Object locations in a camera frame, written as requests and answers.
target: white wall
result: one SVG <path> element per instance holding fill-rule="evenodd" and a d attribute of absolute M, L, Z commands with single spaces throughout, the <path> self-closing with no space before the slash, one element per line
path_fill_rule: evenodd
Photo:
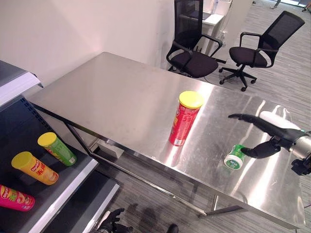
<path fill-rule="evenodd" d="M 102 51 L 165 67 L 173 1 L 1 0 L 0 32 L 0 60 L 44 85 Z"/>

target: chair armrest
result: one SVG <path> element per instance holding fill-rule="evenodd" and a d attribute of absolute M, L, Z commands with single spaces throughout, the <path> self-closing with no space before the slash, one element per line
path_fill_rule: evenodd
<path fill-rule="evenodd" d="M 258 33 L 248 33 L 248 32 L 242 32 L 240 34 L 240 47 L 241 47 L 241 44 L 242 44 L 242 37 L 244 35 L 251 35 L 251 36 L 258 36 L 258 37 L 261 37 L 261 34 L 258 34 Z"/>
<path fill-rule="evenodd" d="M 210 57 L 212 57 L 212 56 L 221 48 L 221 46 L 223 46 L 223 42 L 222 42 L 221 40 L 219 40 L 219 39 L 217 39 L 217 38 L 214 38 L 214 37 L 212 37 L 212 36 L 210 36 L 210 35 L 201 34 L 201 37 L 205 37 L 205 38 L 207 38 L 207 39 L 210 39 L 210 40 L 212 40 L 212 41 L 215 41 L 215 42 L 218 44 L 217 49 L 215 49 L 215 51 L 211 54 Z"/>
<path fill-rule="evenodd" d="M 278 52 L 278 50 L 268 50 L 268 49 L 261 49 L 261 48 L 256 49 L 256 50 L 255 50 L 255 53 L 254 53 L 253 64 L 251 65 L 251 67 L 255 67 L 254 64 L 255 64 L 256 55 L 257 55 L 257 53 L 259 53 L 260 51 L 271 52 L 271 53 L 277 53 L 277 52 Z M 274 64 L 274 59 L 271 60 L 271 65 L 269 65 L 269 66 L 267 66 L 267 67 L 265 67 L 265 68 L 270 68 L 270 67 L 273 66 L 273 64 Z"/>
<path fill-rule="evenodd" d="M 177 48 L 179 48 L 179 49 L 181 49 L 181 50 L 187 52 L 187 53 L 190 55 L 190 57 L 189 57 L 189 59 L 186 61 L 186 63 L 183 64 L 182 67 L 180 67 L 180 69 L 182 70 L 182 69 L 188 64 L 188 62 L 192 59 L 193 51 L 190 50 L 190 49 L 188 49 L 188 48 L 186 48 L 186 47 L 184 47 L 184 46 L 182 46 L 182 45 L 180 45 L 180 44 L 178 44 L 176 41 L 173 41 L 173 46 L 175 46 L 175 47 L 177 47 Z M 171 60 L 169 59 L 169 56 L 175 51 L 175 50 L 173 50 L 173 46 L 172 46 L 171 50 L 169 51 L 169 53 L 166 55 L 166 60 L 167 60 L 170 64 L 172 64 L 172 63 L 171 63 Z"/>
<path fill-rule="evenodd" d="M 183 51 L 189 53 L 189 54 L 190 54 L 190 58 L 192 57 L 193 52 L 192 52 L 190 49 L 188 49 L 188 48 L 186 48 L 186 47 L 184 47 L 184 46 L 178 44 L 176 41 L 173 41 L 173 45 L 176 46 L 176 47 L 178 47 L 178 48 L 180 48 L 181 50 L 183 50 Z"/>

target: can label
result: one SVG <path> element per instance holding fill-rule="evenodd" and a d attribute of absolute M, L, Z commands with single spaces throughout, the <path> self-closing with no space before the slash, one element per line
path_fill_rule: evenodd
<path fill-rule="evenodd" d="M 58 180 L 58 174 L 37 159 L 35 159 L 35 165 L 31 168 L 31 171 L 39 177 L 43 176 L 42 180 L 48 180 L 49 183 L 54 183 Z"/>
<path fill-rule="evenodd" d="M 169 138 L 170 143 L 175 146 L 181 146 L 185 143 L 199 110 L 199 108 L 189 109 L 179 104 Z"/>
<path fill-rule="evenodd" d="M 244 161 L 244 158 L 245 158 L 245 154 L 241 151 L 241 149 L 244 148 L 243 145 L 240 145 L 240 144 L 236 144 L 233 146 L 231 152 L 228 154 L 228 155 L 233 155 L 233 156 L 236 156 L 238 157 L 239 159 L 242 160 L 242 162 Z M 234 160 L 234 159 L 229 159 L 225 162 L 225 164 L 231 168 L 231 169 L 234 169 L 234 170 L 237 170 L 237 169 L 240 169 L 241 166 L 240 164 Z"/>
<path fill-rule="evenodd" d="M 77 160 L 77 157 L 61 140 L 59 140 L 59 138 L 48 147 L 45 147 L 45 149 L 66 166 L 73 165 Z"/>
<path fill-rule="evenodd" d="M 34 197 L 0 185 L 0 206 L 20 211 L 28 211 L 34 204 Z"/>

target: table top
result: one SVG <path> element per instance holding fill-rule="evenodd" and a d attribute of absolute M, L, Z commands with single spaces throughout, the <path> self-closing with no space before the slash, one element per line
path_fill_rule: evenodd
<path fill-rule="evenodd" d="M 216 24 L 220 22 L 220 20 L 223 19 L 223 17 L 224 16 L 222 15 L 212 14 L 207 19 L 203 20 L 202 23 L 215 26 Z"/>
<path fill-rule="evenodd" d="M 183 147 L 168 142 L 184 90 L 205 98 Z M 269 136 L 233 113 L 289 112 L 269 101 L 214 86 L 104 52 L 42 89 L 29 100 L 40 110 L 108 138 L 216 194 L 289 229 L 305 224 L 295 157 L 282 149 L 265 158 L 246 158 L 240 170 L 224 165 L 235 144 L 254 147 Z"/>

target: pringles can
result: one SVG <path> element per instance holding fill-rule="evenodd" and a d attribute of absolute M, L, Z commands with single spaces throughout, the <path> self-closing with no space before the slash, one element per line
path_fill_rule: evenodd
<path fill-rule="evenodd" d="M 185 143 L 203 103 L 204 98 L 196 91 L 184 91 L 179 95 L 179 106 L 169 138 L 170 143 L 175 146 L 182 146 Z"/>
<path fill-rule="evenodd" d="M 77 161 L 77 157 L 53 132 L 42 134 L 38 138 L 38 144 L 66 166 L 71 166 Z"/>
<path fill-rule="evenodd" d="M 25 212 L 31 210 L 34 205 L 34 197 L 0 184 L 0 206 Z"/>
<path fill-rule="evenodd" d="M 241 151 L 243 145 L 236 144 L 231 152 L 225 157 L 224 163 L 227 167 L 233 170 L 239 170 L 244 162 L 245 154 Z"/>
<path fill-rule="evenodd" d="M 11 165 L 47 185 L 54 184 L 58 180 L 58 174 L 55 171 L 28 151 L 15 155 Z"/>

